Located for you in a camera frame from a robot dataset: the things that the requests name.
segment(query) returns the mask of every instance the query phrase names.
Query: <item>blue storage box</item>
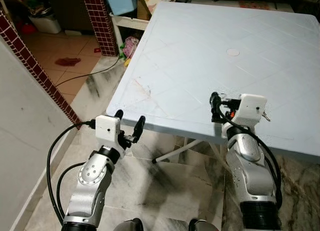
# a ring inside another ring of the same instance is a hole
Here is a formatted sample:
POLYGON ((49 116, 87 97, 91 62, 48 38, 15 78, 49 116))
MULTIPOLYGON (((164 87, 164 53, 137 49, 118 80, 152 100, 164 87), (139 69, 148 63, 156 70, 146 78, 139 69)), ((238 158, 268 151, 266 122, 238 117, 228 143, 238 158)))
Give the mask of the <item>blue storage box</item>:
POLYGON ((123 15, 137 8, 137 0, 107 0, 113 15, 123 15))

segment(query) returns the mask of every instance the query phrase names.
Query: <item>electrical wire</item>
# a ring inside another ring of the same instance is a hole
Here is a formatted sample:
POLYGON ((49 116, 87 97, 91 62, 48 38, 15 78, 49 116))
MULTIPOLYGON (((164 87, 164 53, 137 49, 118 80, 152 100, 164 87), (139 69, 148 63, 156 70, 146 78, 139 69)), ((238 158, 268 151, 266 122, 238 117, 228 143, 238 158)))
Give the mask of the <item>electrical wire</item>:
POLYGON ((65 176, 70 170, 72 170, 73 168, 82 166, 82 165, 84 165, 84 164, 85 164, 85 162, 80 162, 80 163, 76 163, 76 164, 71 165, 70 167, 66 168, 66 169, 63 171, 63 173, 60 175, 60 177, 59 177, 58 183, 57 183, 57 185, 56 185, 56 203, 57 203, 58 209, 59 209, 59 211, 60 211, 60 215, 61 215, 62 217, 65 216, 65 212, 64 212, 64 209, 62 208, 62 204, 61 204, 61 200, 60 200, 60 187, 61 187, 62 180, 64 179, 64 176, 65 176))
POLYGON ((48 192, 49 192, 49 197, 52 203, 52 207, 54 209, 54 212, 60 222, 60 224, 63 224, 64 218, 61 216, 59 209, 57 207, 57 203, 54 197, 54 193, 52 190, 52 184, 51 184, 51 174, 50 174, 50 163, 51 163, 51 154, 54 150, 54 147, 56 146, 56 144, 58 143, 58 141, 70 130, 72 130, 73 128, 76 128, 78 126, 82 126, 82 125, 89 125, 91 128, 94 127, 96 125, 95 120, 92 119, 90 121, 85 121, 85 122, 80 122, 80 123, 75 123, 73 125, 71 125, 70 127, 66 128, 62 133, 59 134, 59 136, 53 141, 53 143, 50 146, 49 152, 48 152, 48 156, 46 158, 46 183, 48 185, 48 192))
POLYGON ((66 82, 69 82, 69 81, 71 81, 71 80, 75 80, 75 79, 78 79, 78 78, 87 77, 87 76, 91 76, 91 75, 96 75, 96 74, 100 74, 100 73, 102 73, 102 72, 108 71, 109 69, 113 68, 113 67, 118 63, 119 59, 120 59, 120 56, 118 56, 117 60, 116 60, 116 61, 114 62, 114 64, 112 64, 110 67, 107 67, 107 68, 102 69, 102 70, 97 71, 97 72, 92 72, 92 73, 88 73, 88 74, 76 76, 76 77, 73 77, 73 78, 69 78, 69 79, 67 79, 67 80, 65 80, 65 81, 63 81, 63 82, 58 83, 58 84, 56 85, 56 87, 58 87, 58 86, 60 86, 60 85, 62 85, 62 84, 64 84, 64 83, 66 83, 66 82))
POLYGON ((271 175, 273 177, 273 180, 275 182, 275 187, 276 187, 276 190, 275 190, 275 198, 276 198, 276 204, 277 204, 277 207, 278 209, 280 209, 281 205, 282 205, 282 193, 281 193, 281 172, 280 172, 280 168, 279 168, 279 165, 278 165, 278 162, 274 156, 274 154, 271 152, 271 150, 269 149, 269 147, 258 137, 256 136, 253 132, 251 132, 250 130, 242 127, 241 125, 238 125, 236 124, 235 122, 232 122, 230 119, 228 119, 221 111, 220 109, 220 105, 221 103, 217 103, 216 107, 217 107, 217 110, 220 114, 220 116, 226 121, 228 122, 229 124, 231 124, 232 126, 235 126, 237 127, 238 129, 240 129, 241 131, 243 131, 244 133, 250 135, 252 138, 254 138, 258 144, 260 144, 263 149, 267 152, 267 154, 270 156, 272 162, 273 162, 273 165, 274 165, 274 168, 275 168, 275 171, 274 171, 274 168, 273 166, 271 165, 271 162, 270 160, 268 160, 267 158, 265 159, 268 166, 269 166, 269 169, 270 169, 270 172, 271 172, 271 175))

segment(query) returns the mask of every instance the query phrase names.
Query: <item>marble floor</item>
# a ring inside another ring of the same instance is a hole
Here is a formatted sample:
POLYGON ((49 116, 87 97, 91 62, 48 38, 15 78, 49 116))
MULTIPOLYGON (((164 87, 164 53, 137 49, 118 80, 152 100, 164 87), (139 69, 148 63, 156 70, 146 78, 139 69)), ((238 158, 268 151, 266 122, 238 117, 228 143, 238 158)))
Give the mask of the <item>marble floor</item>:
MULTIPOLYGON (((101 57, 92 72, 110 66, 115 57, 101 57)), ((83 120, 105 112, 124 74, 122 62, 106 73, 90 76, 71 106, 83 120)), ((126 133, 133 128, 122 126, 126 133)), ((116 164, 107 190, 99 230, 113 230, 124 220, 139 217, 147 231, 185 231, 192 218, 206 219, 220 231, 240 231, 242 215, 232 178, 202 142, 180 155, 152 164, 151 160, 179 148, 184 138, 145 130, 140 141, 116 164)), ((68 166, 88 159, 98 144, 94 131, 82 127, 52 177, 55 189, 68 166)), ((318 164, 277 157, 282 175, 283 205, 279 211, 282 230, 319 230, 320 167, 318 164)), ((77 169, 62 183, 61 201, 66 210, 75 188, 77 169)), ((25 231, 59 231, 46 190, 25 231)))

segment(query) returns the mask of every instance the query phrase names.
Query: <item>table top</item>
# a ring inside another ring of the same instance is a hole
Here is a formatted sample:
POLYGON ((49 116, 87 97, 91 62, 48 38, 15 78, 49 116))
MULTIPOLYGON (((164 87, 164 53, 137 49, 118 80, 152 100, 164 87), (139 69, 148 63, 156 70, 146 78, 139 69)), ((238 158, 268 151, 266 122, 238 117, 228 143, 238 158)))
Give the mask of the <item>table top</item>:
POLYGON ((263 95, 256 134, 274 151, 320 162, 320 31, 312 15, 161 2, 106 110, 134 125, 224 143, 213 91, 263 95))

